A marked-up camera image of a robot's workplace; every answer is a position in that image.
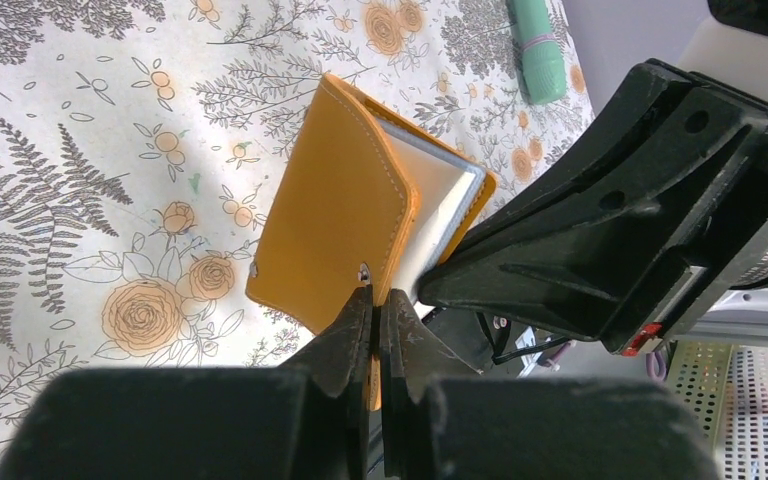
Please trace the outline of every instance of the screw hole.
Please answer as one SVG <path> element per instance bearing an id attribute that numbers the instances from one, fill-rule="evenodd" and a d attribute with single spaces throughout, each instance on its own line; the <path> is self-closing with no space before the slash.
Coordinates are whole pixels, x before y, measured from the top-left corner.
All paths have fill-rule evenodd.
<path id="1" fill-rule="evenodd" d="M 614 190 L 599 200 L 599 208 L 602 210 L 619 210 L 624 204 L 625 194 L 619 190 Z"/>
<path id="2" fill-rule="evenodd" d="M 699 133 L 702 130 L 705 130 L 707 125 L 708 112 L 699 110 L 687 119 L 687 122 L 684 124 L 684 129 L 687 130 L 687 133 Z"/>

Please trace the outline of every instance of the purple rubber band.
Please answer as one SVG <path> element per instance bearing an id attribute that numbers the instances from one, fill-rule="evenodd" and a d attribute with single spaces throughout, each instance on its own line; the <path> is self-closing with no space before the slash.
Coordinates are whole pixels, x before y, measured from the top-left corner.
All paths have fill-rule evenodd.
<path id="1" fill-rule="evenodd" d="M 555 41 L 554 35 L 552 35 L 551 33 L 544 33 L 543 35 L 537 35 L 536 37 L 524 43 L 519 48 L 522 52 L 525 52 L 526 50 L 528 50 L 529 48 L 535 45 L 540 45 L 541 43 L 554 42 L 554 41 Z"/>

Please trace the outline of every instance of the white surface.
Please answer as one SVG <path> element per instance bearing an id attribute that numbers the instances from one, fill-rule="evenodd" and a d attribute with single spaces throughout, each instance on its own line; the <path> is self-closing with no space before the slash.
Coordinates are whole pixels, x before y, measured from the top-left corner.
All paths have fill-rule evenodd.
<path id="1" fill-rule="evenodd" d="M 751 291 L 729 291 L 708 312 L 722 311 L 768 312 L 768 288 Z"/>
<path id="2" fill-rule="evenodd" d="M 393 136 L 389 139 L 396 155 L 410 159 L 401 165 L 419 190 L 419 212 L 393 278 L 393 288 L 404 290 L 416 299 L 417 279 L 425 273 L 427 265 L 434 265 L 440 259 L 442 249 L 438 246 L 441 241 L 447 241 L 446 231 L 451 224 L 463 220 L 463 215 L 458 215 L 462 212 L 461 205 L 473 200 L 465 197 L 476 175 L 401 139 Z"/>
<path id="3" fill-rule="evenodd" d="M 470 3 L 477 2 L 481 16 L 470 13 L 475 11 Z M 592 114 L 580 81 L 571 81 L 559 102 L 529 105 L 518 89 L 510 50 L 492 50 L 498 62 L 486 68 L 487 39 L 510 46 L 503 0 L 199 0 L 198 6 L 190 1 L 93 1 L 105 13 L 124 13 L 87 17 L 67 9 L 65 25 L 55 23 L 50 9 L 43 12 L 42 2 L 22 2 L 28 12 L 21 15 L 15 3 L 0 1 L 1 18 L 8 21 L 0 21 L 0 117 L 21 142 L 33 145 L 37 161 L 47 159 L 58 173 L 69 169 L 61 157 L 62 124 L 82 158 L 106 179 L 120 178 L 133 203 L 105 198 L 99 204 L 119 236 L 87 227 L 80 239 L 58 232 L 58 239 L 77 244 L 74 248 L 63 242 L 56 247 L 53 240 L 23 247 L 57 250 L 45 278 L 56 281 L 50 291 L 62 294 L 62 311 L 43 305 L 43 298 L 33 295 L 41 287 L 28 283 L 40 279 L 27 275 L 39 270 L 35 265 L 45 254 L 26 257 L 9 255 L 14 249 L 0 250 L 28 262 L 0 284 L 0 303 L 9 304 L 0 313 L 0 453 L 36 392 L 67 369 L 269 366 L 311 338 L 293 319 L 249 301 L 244 292 L 287 155 L 322 73 L 354 83 L 493 170 L 499 188 L 485 217 L 548 170 Z M 156 5 L 156 18 L 135 7 L 138 3 Z M 556 17 L 563 17 L 560 0 L 549 3 L 551 11 L 560 12 Z M 295 16 L 293 5 L 311 8 Z M 399 10 L 413 5 L 421 10 L 421 25 L 407 30 L 395 24 L 406 18 Z M 206 6 L 215 9 L 207 12 Z M 132 26 L 116 29 L 121 33 L 117 38 L 109 26 L 99 35 L 85 30 L 86 23 L 105 20 L 120 26 L 132 21 Z M 64 26 L 74 28 L 65 31 Z M 578 58 L 573 42 L 558 27 L 568 45 L 564 58 L 570 76 L 580 80 L 574 75 Z M 444 35 L 452 29 L 458 34 Z M 21 42 L 17 35 L 34 41 Z M 20 140 L 4 129 L 0 178 L 20 170 L 14 168 L 18 158 L 11 157 L 10 143 Z M 28 175 L 14 177 L 5 188 L 12 191 Z M 72 198 L 71 188 L 61 193 Z M 29 202 L 34 209 L 58 205 L 58 200 L 37 200 Z M 34 220 L 48 218 L 50 208 L 43 210 Z M 25 205 L 2 219 L 0 234 L 15 234 L 16 218 L 29 211 Z M 314 202 L 309 214 L 328 221 L 326 209 Z M 64 253 L 71 257 L 63 258 Z M 197 259 L 217 255 L 230 262 L 227 269 L 196 271 Z M 210 298 L 202 298 L 204 289 L 192 288 L 200 284 L 212 289 Z M 114 315 L 108 305 L 140 316 Z M 130 332 L 160 342 L 139 351 L 122 348 L 117 340 L 123 341 L 124 330 L 109 327 L 126 322 Z M 193 438 L 199 434 L 181 432 Z M 202 440 L 209 439 L 201 435 L 197 441 Z"/>
<path id="4" fill-rule="evenodd" d="M 708 18 L 696 30 L 678 66 L 768 101 L 768 37 Z"/>
<path id="5" fill-rule="evenodd" d="M 722 477 L 768 479 L 768 348 L 737 350 L 728 381 L 716 450 Z"/>

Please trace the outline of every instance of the yellow leather wallet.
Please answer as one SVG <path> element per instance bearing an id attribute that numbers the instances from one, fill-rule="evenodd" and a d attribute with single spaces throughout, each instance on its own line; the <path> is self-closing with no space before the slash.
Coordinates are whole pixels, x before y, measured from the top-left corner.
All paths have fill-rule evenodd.
<path id="1" fill-rule="evenodd" d="M 410 290 L 452 253 L 495 187 L 483 168 L 326 74 L 269 212 L 246 294 L 319 334 L 365 281 L 375 305 L 394 281 Z"/>

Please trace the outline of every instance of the black cable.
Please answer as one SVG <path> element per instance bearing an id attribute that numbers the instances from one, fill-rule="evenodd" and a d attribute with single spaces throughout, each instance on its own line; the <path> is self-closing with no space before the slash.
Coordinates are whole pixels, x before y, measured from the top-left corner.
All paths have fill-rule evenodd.
<path id="1" fill-rule="evenodd" d="M 490 326 L 487 323 L 487 317 L 484 315 L 484 313 L 475 312 L 475 317 L 478 319 L 478 325 L 481 327 L 481 331 L 484 333 L 484 336 L 487 337 L 487 341 L 490 343 L 490 348 L 493 349 L 493 356 L 491 357 L 491 359 L 493 360 L 494 365 L 501 365 L 515 358 L 523 357 L 525 355 L 531 355 L 534 353 L 539 353 L 544 350 L 548 350 L 552 347 L 563 345 L 564 343 L 569 341 L 569 339 L 566 337 L 558 337 L 554 340 L 543 342 L 540 345 L 520 348 L 518 350 L 514 350 L 513 352 L 502 353 L 505 349 L 505 346 L 508 344 L 508 339 L 510 338 L 510 335 L 511 335 L 511 322 L 508 322 L 504 327 L 502 327 L 502 331 L 499 336 L 499 342 L 496 343 L 493 340 L 492 333 L 490 333 Z"/>
<path id="2" fill-rule="evenodd" d="M 569 338 L 567 337 L 558 337 L 554 340 L 549 340 L 547 342 L 543 342 L 540 345 L 534 345 L 533 347 L 526 347 L 526 348 L 520 348 L 518 350 L 514 350 L 513 352 L 508 352 L 504 355 L 500 355 L 498 357 L 493 357 L 493 363 L 496 365 L 501 365 L 505 362 L 509 362 L 515 358 L 523 357 L 525 355 L 531 355 L 533 353 L 540 353 L 544 350 L 549 350 L 552 347 L 557 347 L 558 345 L 563 345 L 569 341 Z"/>

